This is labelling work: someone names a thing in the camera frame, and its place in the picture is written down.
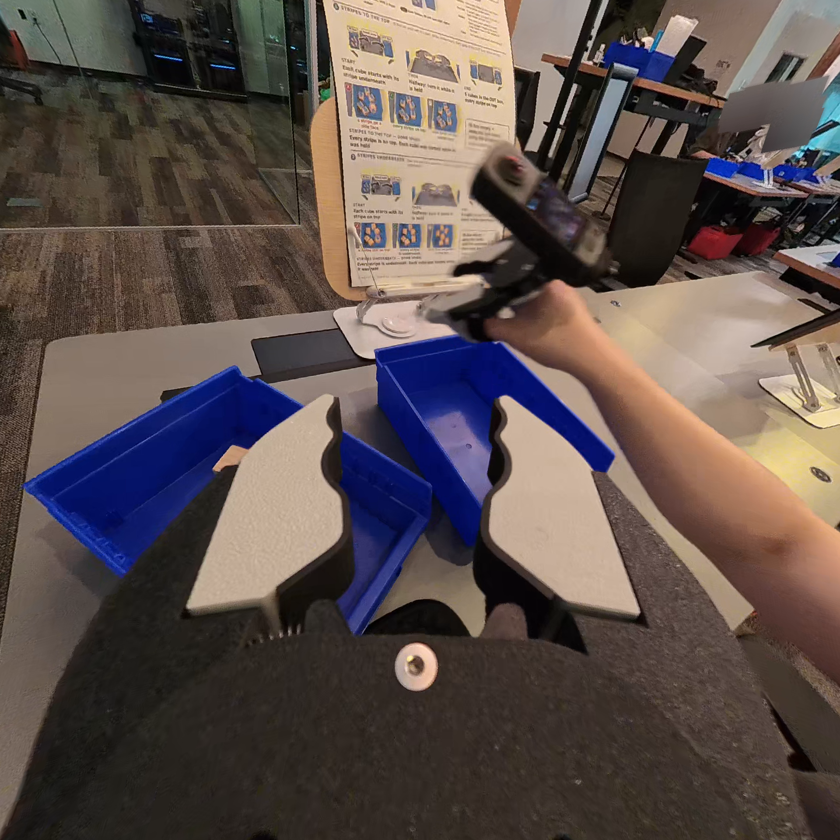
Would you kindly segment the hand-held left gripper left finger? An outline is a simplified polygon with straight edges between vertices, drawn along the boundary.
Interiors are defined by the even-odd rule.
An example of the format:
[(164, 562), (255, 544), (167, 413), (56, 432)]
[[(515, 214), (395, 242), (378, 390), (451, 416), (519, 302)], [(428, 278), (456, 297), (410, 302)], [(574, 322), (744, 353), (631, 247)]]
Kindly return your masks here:
[(302, 631), (309, 608), (353, 582), (341, 487), (340, 402), (325, 394), (240, 459), (185, 604), (189, 617), (257, 610), (270, 636)]

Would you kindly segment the person's right forearm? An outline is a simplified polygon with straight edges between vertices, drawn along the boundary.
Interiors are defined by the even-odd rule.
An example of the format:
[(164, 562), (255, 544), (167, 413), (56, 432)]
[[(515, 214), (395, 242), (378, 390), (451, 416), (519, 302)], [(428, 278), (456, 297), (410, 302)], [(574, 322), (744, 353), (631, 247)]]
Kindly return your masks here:
[(656, 508), (772, 635), (839, 678), (839, 535), (609, 339), (574, 374)]

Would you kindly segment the black chair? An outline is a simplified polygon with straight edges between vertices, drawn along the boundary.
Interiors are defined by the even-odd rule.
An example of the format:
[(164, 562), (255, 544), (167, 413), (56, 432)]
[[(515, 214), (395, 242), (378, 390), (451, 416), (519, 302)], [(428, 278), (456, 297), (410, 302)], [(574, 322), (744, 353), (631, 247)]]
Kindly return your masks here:
[(606, 235), (620, 283), (649, 287), (666, 273), (706, 168), (706, 159), (631, 153)]

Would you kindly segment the person's right hand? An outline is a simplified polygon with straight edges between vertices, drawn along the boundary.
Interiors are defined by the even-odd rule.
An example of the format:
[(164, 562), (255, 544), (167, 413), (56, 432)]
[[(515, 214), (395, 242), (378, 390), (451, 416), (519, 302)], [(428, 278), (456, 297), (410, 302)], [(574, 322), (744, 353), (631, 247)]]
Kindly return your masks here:
[(542, 287), (536, 297), (514, 308), (510, 317), (497, 315), (482, 327), (489, 339), (507, 343), (532, 361), (581, 381), (614, 356), (612, 342), (579, 293), (561, 280)]

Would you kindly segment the person's dark trousers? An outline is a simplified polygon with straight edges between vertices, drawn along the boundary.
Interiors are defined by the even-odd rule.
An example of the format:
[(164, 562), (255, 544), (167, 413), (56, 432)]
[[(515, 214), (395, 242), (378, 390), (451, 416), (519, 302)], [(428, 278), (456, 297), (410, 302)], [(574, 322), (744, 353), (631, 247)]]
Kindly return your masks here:
[(814, 838), (839, 838), (838, 711), (785, 650), (757, 634), (739, 638), (792, 753), (794, 787)]

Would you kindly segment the red storage bin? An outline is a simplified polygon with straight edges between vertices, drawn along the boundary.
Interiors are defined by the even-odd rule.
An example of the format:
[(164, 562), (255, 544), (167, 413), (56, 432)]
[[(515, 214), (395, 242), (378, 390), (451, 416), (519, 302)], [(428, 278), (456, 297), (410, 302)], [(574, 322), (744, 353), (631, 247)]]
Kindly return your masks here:
[(732, 254), (740, 257), (759, 256), (778, 239), (782, 227), (774, 221), (752, 223), (735, 244)]
[(726, 259), (738, 246), (743, 233), (738, 226), (703, 226), (686, 246), (686, 252), (704, 260)]

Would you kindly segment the dark shelving rack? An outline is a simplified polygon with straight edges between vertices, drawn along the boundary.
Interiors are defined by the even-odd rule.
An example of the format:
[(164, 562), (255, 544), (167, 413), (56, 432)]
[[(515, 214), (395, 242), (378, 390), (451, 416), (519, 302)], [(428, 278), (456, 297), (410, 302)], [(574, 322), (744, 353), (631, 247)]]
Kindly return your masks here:
[(158, 91), (246, 102), (229, 1), (129, 1), (133, 39)]

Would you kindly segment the grey leaning panel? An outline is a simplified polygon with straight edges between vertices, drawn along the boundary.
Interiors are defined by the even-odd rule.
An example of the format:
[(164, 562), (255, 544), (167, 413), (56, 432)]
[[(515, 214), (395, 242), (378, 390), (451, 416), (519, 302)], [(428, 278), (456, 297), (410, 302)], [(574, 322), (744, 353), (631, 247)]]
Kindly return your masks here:
[(617, 121), (637, 78), (634, 67), (613, 63), (599, 88), (594, 110), (586, 125), (563, 190), (572, 204), (585, 201), (600, 170)]

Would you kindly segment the white stand base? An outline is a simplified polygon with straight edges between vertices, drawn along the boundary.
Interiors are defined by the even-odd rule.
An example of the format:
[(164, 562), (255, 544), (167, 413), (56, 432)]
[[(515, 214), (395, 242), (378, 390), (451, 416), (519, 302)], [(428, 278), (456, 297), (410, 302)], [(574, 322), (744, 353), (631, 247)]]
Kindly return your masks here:
[(828, 379), (828, 386), (811, 378), (802, 352), (795, 343), (784, 347), (792, 373), (759, 379), (759, 387), (776, 402), (817, 429), (839, 427), (839, 366), (831, 344), (822, 341), (815, 349)]
[(406, 343), (446, 338), (455, 331), (428, 321), (419, 299), (371, 299), (333, 311), (332, 318), (352, 351), (373, 361), (375, 352)]

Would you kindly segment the wooden-edged work table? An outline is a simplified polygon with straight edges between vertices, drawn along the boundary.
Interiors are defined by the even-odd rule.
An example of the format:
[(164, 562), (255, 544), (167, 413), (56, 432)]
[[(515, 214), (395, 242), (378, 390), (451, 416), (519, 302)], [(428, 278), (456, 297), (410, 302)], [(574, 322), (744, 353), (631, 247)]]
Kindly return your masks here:
[[(571, 161), (577, 135), (594, 111), (594, 100), (607, 76), (607, 69), (590, 62), (574, 65), (570, 56), (544, 54), (542, 61), (562, 77), (561, 90), (537, 151), (537, 165), (543, 172), (559, 177)], [(683, 129), (702, 131), (718, 119), (725, 99), (706, 93), (688, 91), (646, 78), (633, 82), (623, 110), (660, 120), (663, 127), (651, 154), (664, 154), (668, 148), (679, 151), (673, 137)]]

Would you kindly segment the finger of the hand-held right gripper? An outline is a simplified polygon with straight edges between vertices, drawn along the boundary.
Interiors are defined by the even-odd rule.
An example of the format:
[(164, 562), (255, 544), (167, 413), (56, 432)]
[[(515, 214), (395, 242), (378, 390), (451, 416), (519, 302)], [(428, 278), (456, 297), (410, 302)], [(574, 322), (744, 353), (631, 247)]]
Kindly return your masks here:
[(376, 280), (367, 287), (369, 298), (425, 298), (467, 290), (483, 290), (487, 283), (481, 275), (401, 276)]
[(429, 322), (478, 322), (495, 316), (499, 299), (492, 291), (456, 291), (433, 296), (421, 307), (422, 316)]

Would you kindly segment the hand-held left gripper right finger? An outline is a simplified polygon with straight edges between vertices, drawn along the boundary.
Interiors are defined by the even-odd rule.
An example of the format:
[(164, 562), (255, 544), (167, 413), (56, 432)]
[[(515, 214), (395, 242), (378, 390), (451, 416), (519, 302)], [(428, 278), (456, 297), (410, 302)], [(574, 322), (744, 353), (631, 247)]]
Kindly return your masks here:
[(642, 608), (592, 470), (509, 395), (492, 408), (487, 474), (473, 572), (488, 614), (516, 607), (528, 637), (571, 637), (577, 615), (639, 623)]

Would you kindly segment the black display board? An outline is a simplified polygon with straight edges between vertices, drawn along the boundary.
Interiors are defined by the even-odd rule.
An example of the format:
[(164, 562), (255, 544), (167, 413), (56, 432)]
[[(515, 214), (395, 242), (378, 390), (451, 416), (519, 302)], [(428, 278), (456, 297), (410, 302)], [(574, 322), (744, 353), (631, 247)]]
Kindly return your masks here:
[(839, 324), (839, 310), (828, 311), (821, 316), (814, 318), (811, 321), (804, 322), (795, 327), (789, 328), (782, 332), (776, 333), (767, 339), (762, 339), (751, 345), (753, 349), (768, 348), (777, 349), (785, 347), (788, 344), (796, 344), (798, 342), (805, 342), (807, 344), (819, 343), (816, 339), (812, 340), (814, 336), (834, 335), (838, 333)]

